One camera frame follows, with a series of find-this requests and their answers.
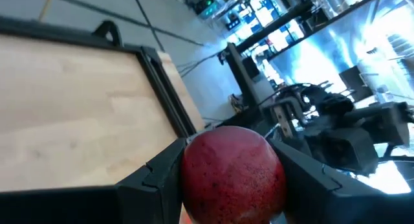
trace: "apple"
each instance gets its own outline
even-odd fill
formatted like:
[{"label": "apple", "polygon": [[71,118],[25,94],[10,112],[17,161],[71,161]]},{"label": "apple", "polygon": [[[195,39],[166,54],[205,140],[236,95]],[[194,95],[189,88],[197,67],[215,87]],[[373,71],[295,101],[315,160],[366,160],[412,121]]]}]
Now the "apple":
[{"label": "apple", "polygon": [[223,126],[200,134],[181,161],[183,203],[195,223],[266,223],[286,200],[283,167],[258,133]]}]

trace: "floor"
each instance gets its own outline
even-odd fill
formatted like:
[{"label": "floor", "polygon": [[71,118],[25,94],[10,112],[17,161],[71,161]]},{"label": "floor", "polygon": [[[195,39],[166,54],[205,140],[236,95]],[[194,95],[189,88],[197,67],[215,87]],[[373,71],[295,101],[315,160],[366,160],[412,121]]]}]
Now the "floor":
[{"label": "floor", "polygon": [[[0,0],[0,16],[37,21],[45,1]],[[124,43],[163,50],[175,65],[203,59],[226,45],[220,34],[177,0],[51,0],[43,22],[94,30],[105,19],[118,25]],[[239,86],[217,58],[183,80],[206,123],[234,115],[228,95],[240,93]]]}]

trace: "black frame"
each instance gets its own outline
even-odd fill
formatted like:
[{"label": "black frame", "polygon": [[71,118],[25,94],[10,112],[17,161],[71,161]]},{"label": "black frame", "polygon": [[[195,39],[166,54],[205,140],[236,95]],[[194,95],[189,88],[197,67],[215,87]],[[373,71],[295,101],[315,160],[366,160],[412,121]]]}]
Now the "black frame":
[{"label": "black frame", "polygon": [[[93,32],[87,32],[0,17],[0,34],[135,54],[177,136],[189,137],[196,134],[194,125],[164,71],[157,51],[151,47],[124,44],[118,27],[112,21],[104,21]],[[111,35],[112,41],[106,39],[107,34]]]}]

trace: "metal rod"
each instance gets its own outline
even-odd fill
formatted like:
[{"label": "metal rod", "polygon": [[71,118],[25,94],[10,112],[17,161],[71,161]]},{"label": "metal rod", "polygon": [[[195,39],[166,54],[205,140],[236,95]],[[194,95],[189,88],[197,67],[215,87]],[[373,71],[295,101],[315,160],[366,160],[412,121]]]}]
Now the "metal rod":
[{"label": "metal rod", "polygon": [[261,41],[265,37],[267,37],[270,33],[273,31],[283,27],[286,25],[290,20],[299,17],[300,15],[311,11],[313,4],[311,0],[306,0],[305,2],[293,7],[291,10],[289,10],[286,14],[283,14],[278,18],[277,20],[273,21],[271,24],[269,24],[267,27],[263,28],[259,32],[251,35],[249,38],[241,42],[237,47],[237,51],[239,53],[244,52],[251,46],[253,46],[255,43]]}]

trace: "wooden board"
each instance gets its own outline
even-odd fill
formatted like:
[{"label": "wooden board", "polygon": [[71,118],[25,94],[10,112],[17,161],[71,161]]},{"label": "wooden board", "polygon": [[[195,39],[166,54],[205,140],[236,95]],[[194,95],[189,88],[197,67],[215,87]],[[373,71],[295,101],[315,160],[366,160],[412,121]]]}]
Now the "wooden board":
[{"label": "wooden board", "polygon": [[2,191],[113,184],[177,138],[134,55],[0,36],[0,61]]}]

